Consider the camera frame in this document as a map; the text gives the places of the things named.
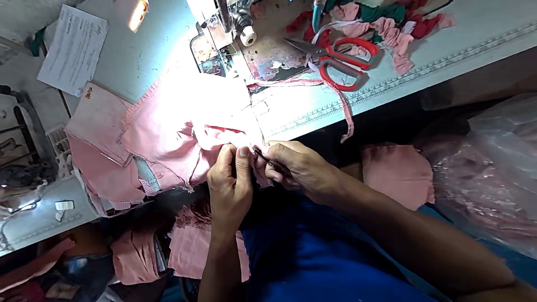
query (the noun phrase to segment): white wall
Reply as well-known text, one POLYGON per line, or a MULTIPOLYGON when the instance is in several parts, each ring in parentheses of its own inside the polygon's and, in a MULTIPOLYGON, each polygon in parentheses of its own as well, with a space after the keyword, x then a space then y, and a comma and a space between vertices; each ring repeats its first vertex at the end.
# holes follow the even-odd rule
MULTIPOLYGON (((62 4, 76 5, 84 0, 0 0, 0 36, 22 44, 27 37, 58 19, 62 4)), ((0 45, 0 64, 14 56, 0 45)))

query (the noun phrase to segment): paper sheet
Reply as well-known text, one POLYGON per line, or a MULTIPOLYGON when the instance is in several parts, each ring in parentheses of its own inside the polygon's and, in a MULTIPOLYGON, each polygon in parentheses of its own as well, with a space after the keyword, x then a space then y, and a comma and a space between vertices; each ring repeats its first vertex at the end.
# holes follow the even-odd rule
POLYGON ((106 20, 63 5, 37 79, 80 97, 93 78, 107 31, 106 20))

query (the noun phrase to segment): plastic bag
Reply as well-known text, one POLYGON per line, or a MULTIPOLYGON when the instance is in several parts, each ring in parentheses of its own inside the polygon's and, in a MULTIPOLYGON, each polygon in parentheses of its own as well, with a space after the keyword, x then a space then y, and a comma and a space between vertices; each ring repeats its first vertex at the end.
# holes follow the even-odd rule
POLYGON ((468 120, 468 135, 429 136, 436 205, 479 238, 537 259, 537 94, 468 120))

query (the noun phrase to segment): measuring ruler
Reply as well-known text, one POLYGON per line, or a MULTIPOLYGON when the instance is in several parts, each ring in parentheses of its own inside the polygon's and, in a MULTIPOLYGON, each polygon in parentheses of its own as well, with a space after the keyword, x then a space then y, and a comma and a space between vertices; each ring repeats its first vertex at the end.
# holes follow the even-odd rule
MULTIPOLYGON (((386 80, 382 83, 374 85, 372 87, 359 90, 352 94, 346 94, 348 103, 350 106, 355 106, 368 100, 374 99, 382 94, 389 92, 390 90, 398 88, 400 85, 418 79, 422 76, 428 75, 433 71, 439 70, 446 66, 455 64, 464 59, 477 55, 481 52, 492 49, 496 46, 507 43, 513 39, 522 37, 529 33, 533 33, 537 30, 537 21, 522 26, 518 29, 508 31, 503 33, 495 38, 488 39, 480 44, 477 44, 473 47, 469 47, 458 53, 444 56, 436 61, 430 62, 429 64, 423 65, 421 67, 413 68, 410 72, 403 76, 396 76, 389 80, 386 80)), ((269 136, 273 136, 287 130, 298 128, 300 126, 313 123, 315 121, 321 120, 325 117, 331 116, 333 114, 340 114, 343 111, 340 101, 335 101, 329 103, 325 106, 319 107, 315 110, 312 110, 301 117, 296 118, 295 120, 274 128, 270 131, 269 136)))

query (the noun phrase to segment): right hand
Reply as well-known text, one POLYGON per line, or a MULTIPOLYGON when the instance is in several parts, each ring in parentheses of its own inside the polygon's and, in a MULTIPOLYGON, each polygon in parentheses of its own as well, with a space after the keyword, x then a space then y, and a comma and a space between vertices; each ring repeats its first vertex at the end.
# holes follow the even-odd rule
POLYGON ((297 141, 269 141, 262 148, 263 155, 285 165, 291 176, 277 172, 265 160, 258 157, 256 167, 265 167, 268 179, 276 181, 287 190, 304 189, 304 193, 316 203, 337 193, 338 177, 342 173, 329 164, 319 153, 297 141))

